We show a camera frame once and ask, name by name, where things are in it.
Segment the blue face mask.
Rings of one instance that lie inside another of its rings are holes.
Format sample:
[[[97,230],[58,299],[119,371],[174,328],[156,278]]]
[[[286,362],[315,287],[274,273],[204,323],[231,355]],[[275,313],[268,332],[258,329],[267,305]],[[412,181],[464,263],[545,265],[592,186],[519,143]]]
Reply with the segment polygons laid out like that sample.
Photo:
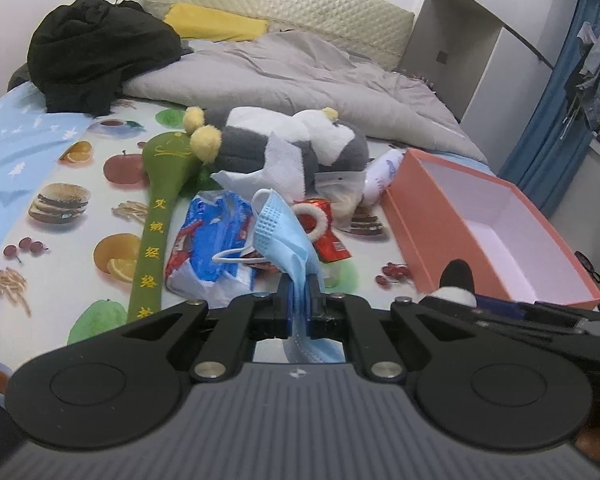
[[[215,263],[272,263],[291,280],[287,300],[291,335],[285,341],[287,359],[295,363],[341,363],[344,353],[340,344],[328,339],[310,337],[309,293],[306,284],[317,278],[324,289],[320,260],[297,216],[282,196],[272,188],[261,188],[252,196],[251,206],[256,223],[250,248],[258,258],[243,256],[238,248],[225,249],[212,257]]]

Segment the red snack packet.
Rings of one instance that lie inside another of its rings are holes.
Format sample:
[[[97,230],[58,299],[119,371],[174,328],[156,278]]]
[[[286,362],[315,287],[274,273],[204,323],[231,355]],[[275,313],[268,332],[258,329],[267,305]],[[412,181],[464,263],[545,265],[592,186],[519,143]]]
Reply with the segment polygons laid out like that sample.
[[[332,208],[328,200],[309,198],[293,204],[291,210],[321,262],[335,263],[351,257],[343,242],[332,232]]]

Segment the blue white plastic bag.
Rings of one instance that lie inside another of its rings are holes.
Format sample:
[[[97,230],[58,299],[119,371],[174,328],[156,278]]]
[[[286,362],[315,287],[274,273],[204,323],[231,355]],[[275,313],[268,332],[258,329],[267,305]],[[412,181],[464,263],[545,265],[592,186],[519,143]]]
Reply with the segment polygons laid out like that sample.
[[[240,252],[250,241],[250,203],[227,191],[197,194],[172,245],[166,263],[166,287],[178,296],[202,299],[211,309],[252,291],[254,270],[242,263],[214,262],[223,250]]]

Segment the small panda plush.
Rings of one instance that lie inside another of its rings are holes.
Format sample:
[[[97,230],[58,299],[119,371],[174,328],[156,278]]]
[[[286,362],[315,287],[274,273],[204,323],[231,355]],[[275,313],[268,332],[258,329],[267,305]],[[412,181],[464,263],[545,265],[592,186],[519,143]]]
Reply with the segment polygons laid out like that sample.
[[[419,299],[420,304],[426,300],[444,300],[460,304],[468,308],[477,307],[474,274],[469,264],[463,259],[454,259],[444,268],[439,287],[429,295]]]

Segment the white paper towel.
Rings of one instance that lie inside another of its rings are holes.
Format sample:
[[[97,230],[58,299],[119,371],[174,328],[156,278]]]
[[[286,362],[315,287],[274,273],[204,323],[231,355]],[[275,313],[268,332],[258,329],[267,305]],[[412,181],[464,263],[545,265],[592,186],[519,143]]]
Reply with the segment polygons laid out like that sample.
[[[266,144],[262,169],[249,174],[221,170],[212,174],[211,179],[247,202],[261,190],[273,190],[287,203],[298,202],[306,197],[301,150],[275,134]]]

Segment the clear zip bag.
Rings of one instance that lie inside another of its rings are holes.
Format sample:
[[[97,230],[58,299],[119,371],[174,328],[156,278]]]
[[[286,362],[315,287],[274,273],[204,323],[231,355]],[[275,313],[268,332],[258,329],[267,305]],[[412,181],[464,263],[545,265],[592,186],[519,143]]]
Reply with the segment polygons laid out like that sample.
[[[315,191],[329,201],[336,228],[350,228],[355,209],[362,202],[365,179],[365,171],[321,172],[315,176]]]

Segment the white spray bottle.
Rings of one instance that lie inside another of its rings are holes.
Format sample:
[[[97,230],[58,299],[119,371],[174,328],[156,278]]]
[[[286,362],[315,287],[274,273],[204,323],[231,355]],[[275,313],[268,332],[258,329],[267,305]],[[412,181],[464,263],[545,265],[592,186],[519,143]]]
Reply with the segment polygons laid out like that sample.
[[[381,194],[396,176],[403,159],[404,153],[392,148],[368,164],[362,196],[363,206],[372,206],[378,202]]]

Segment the grey white penguin plush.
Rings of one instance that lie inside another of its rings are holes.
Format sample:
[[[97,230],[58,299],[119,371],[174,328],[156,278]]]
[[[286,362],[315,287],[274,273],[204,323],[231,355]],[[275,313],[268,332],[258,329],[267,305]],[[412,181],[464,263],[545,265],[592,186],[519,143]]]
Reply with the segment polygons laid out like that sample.
[[[183,126],[193,154],[212,180],[248,200],[274,190],[288,202],[302,200],[321,172],[362,171],[366,137],[331,107],[288,115],[264,107],[189,107]]]

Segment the green fabric massage hammer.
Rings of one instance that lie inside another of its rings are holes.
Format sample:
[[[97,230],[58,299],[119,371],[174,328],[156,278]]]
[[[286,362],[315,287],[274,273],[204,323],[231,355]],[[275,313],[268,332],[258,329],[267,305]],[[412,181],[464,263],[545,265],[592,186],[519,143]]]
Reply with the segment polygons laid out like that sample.
[[[149,180],[148,211],[128,305],[128,321],[135,322],[161,310],[164,267],[173,211],[184,185],[196,177],[200,160],[190,149],[185,132],[160,133],[143,148]]]

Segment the grey duvet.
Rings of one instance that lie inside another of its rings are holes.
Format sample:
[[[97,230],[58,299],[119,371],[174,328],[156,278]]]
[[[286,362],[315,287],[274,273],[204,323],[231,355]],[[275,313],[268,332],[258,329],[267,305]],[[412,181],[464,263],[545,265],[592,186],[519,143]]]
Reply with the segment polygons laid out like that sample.
[[[194,44],[192,52],[123,85],[131,98],[183,106],[256,106],[286,114],[331,107],[366,136],[484,162],[426,84],[309,32]]]

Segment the hanging clothes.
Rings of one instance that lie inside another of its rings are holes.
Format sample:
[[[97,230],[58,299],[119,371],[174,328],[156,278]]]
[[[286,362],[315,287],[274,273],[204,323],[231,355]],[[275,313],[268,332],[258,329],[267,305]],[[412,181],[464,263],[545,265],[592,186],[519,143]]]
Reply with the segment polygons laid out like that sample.
[[[579,0],[578,62],[566,83],[567,99],[588,130],[600,128],[600,0]]]

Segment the yellow pillow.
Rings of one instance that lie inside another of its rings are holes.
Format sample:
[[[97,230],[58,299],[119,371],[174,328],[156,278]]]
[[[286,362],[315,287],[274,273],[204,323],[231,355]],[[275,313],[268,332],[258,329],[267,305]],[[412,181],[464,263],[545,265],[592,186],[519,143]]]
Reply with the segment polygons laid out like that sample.
[[[268,32],[268,20],[185,2],[172,4],[163,21],[187,40],[249,41]]]

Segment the grey wardrobe cabinet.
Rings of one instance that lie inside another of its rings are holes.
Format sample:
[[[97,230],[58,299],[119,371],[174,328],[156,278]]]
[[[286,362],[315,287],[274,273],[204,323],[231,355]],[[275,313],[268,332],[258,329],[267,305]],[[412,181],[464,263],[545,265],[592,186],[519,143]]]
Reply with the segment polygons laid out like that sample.
[[[401,66],[501,170],[553,75],[578,0],[424,0]]]

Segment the black clothing pile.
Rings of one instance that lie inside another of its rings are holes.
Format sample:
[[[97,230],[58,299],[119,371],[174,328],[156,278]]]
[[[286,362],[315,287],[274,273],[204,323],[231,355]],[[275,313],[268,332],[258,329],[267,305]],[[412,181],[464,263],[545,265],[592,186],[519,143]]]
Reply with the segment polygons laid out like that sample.
[[[27,62],[8,90],[32,82],[50,113],[110,113],[125,81],[192,52],[168,24],[137,2],[76,0],[46,15],[32,34]]]

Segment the cream quilted headboard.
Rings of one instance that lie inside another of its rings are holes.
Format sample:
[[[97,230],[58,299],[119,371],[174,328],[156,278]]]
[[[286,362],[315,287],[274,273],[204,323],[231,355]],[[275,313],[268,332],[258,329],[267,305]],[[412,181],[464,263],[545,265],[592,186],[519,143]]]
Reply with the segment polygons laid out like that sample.
[[[157,18],[164,18],[174,3],[260,18],[271,30],[312,32],[386,70],[399,65],[415,21],[413,12],[385,0],[143,0]]]

